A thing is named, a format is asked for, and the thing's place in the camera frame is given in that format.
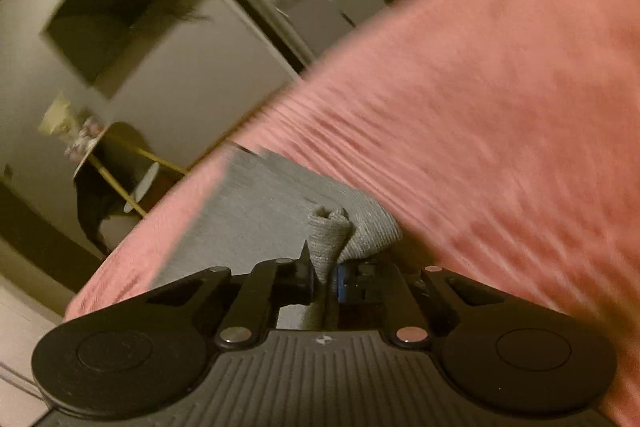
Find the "small table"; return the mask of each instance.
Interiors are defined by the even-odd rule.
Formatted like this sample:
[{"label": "small table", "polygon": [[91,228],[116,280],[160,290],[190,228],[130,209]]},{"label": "small table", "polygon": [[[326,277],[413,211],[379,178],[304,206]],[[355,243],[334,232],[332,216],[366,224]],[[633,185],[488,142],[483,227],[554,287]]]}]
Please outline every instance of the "small table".
[{"label": "small table", "polygon": [[[109,172],[109,170],[102,164],[102,162],[100,162],[100,160],[93,154],[94,150],[96,148],[96,146],[98,145],[98,143],[101,142],[101,140],[103,140],[109,130],[111,128],[111,124],[109,124],[108,126],[106,126],[100,134],[98,134],[97,137],[95,137],[94,140],[92,140],[92,143],[89,147],[87,147],[87,150],[84,153],[84,156],[82,157],[82,159],[80,160],[80,162],[78,163],[78,167],[76,167],[76,170],[74,171],[74,179],[76,178],[76,176],[78,175],[78,172],[80,172],[80,170],[83,168],[83,166],[89,162],[91,163],[91,165],[94,166],[94,168],[98,171],[98,173],[100,174],[100,176],[103,177],[103,179],[111,185],[111,187],[113,187],[113,189],[122,197],[122,199],[130,206],[130,208],[133,208],[137,213],[140,214],[140,216],[145,217],[146,216],[146,210],[144,210],[136,201],[135,195],[131,195],[129,194],[124,187],[122,187],[122,185],[117,181],[116,178],[114,178],[114,176]],[[125,140],[124,138],[121,138],[119,136],[117,136],[116,134],[111,133],[108,136],[108,139],[113,142],[116,143],[117,145],[119,145],[120,147],[123,147],[124,149],[127,149],[139,156],[143,156],[145,158],[148,158],[149,160],[158,163],[159,165],[163,165],[175,172],[179,172],[181,175],[186,176],[189,171],[187,171],[186,169],[183,169],[181,167],[178,167],[177,165],[168,162],[167,160],[163,160],[162,158],[159,158],[158,156],[156,156],[153,153],[150,153],[149,151],[146,151],[138,146],[136,146],[135,144],[132,144],[130,142],[128,142],[127,140]]]}]

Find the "ribbed black surface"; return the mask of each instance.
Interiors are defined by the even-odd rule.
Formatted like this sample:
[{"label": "ribbed black surface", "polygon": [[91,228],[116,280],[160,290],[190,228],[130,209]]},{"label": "ribbed black surface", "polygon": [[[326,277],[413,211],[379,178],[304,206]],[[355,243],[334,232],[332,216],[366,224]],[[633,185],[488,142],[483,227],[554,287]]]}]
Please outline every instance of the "ribbed black surface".
[{"label": "ribbed black surface", "polygon": [[[318,342],[330,337],[328,342]],[[51,412],[38,427],[610,427],[589,410],[555,420],[501,417],[453,391],[428,355],[372,331],[273,331],[219,357],[185,399],[137,419],[91,422]]]}]

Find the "black circular pad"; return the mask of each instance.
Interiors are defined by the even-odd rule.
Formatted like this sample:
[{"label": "black circular pad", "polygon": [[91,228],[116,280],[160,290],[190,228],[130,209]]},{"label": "black circular pad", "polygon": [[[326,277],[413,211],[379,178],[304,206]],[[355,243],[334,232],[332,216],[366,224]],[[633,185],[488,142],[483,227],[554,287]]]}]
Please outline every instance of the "black circular pad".
[{"label": "black circular pad", "polygon": [[571,346],[560,335],[532,328],[504,334],[495,347],[502,360],[525,371],[551,371],[571,356]]},{"label": "black circular pad", "polygon": [[34,377],[63,410],[132,417],[185,396],[199,381],[206,341],[180,308],[118,306],[63,324],[36,346]]},{"label": "black circular pad", "polygon": [[615,352],[605,337],[519,299],[470,309],[444,340],[440,362],[471,399],[536,416],[589,406],[616,372]]},{"label": "black circular pad", "polygon": [[146,362],[154,344],[136,331],[101,331],[82,341],[78,359],[100,373],[121,373]]}]

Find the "wooden table leg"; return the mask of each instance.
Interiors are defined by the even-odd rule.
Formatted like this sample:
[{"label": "wooden table leg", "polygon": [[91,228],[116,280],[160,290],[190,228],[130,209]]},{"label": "wooden table leg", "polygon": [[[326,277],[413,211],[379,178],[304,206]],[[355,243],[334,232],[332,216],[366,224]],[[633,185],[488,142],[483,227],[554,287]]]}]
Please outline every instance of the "wooden table leg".
[{"label": "wooden table leg", "polygon": [[164,165],[165,167],[167,167],[167,168],[169,168],[169,169],[171,169],[173,171],[180,172],[180,174],[182,174],[183,176],[186,176],[187,174],[189,174],[188,170],[183,169],[182,167],[178,167],[176,164],[168,162],[167,160],[163,160],[162,158],[159,158],[158,156],[156,156],[153,153],[150,153],[149,151],[145,151],[144,149],[140,149],[140,147],[129,143],[124,138],[120,138],[119,136],[108,136],[107,139],[118,143],[119,145],[121,145],[125,149],[129,149],[131,152],[134,152],[134,153],[136,153],[136,154],[138,154],[140,156],[144,156],[145,158],[149,158],[151,161],[157,162],[160,165]]},{"label": "wooden table leg", "polygon": [[89,162],[91,165],[95,167],[95,169],[100,172],[100,176],[102,176],[105,181],[114,188],[114,190],[122,196],[122,198],[129,203],[133,209],[140,214],[140,216],[145,217],[146,212],[142,209],[142,207],[136,203],[131,195],[120,185],[116,178],[114,178],[111,173],[107,170],[107,168],[100,163],[100,160],[96,158],[93,154],[89,155]]}]

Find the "pink blanket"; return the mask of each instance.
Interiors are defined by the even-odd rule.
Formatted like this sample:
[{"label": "pink blanket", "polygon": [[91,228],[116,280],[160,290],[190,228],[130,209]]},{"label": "pink blanket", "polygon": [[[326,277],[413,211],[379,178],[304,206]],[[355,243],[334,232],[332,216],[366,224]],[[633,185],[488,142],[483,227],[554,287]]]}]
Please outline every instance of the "pink blanket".
[{"label": "pink blanket", "polygon": [[[604,410],[640,425],[640,0],[404,0],[236,140],[368,190],[429,263],[601,327],[620,364]],[[145,291],[227,153],[139,224],[68,319]]]}]

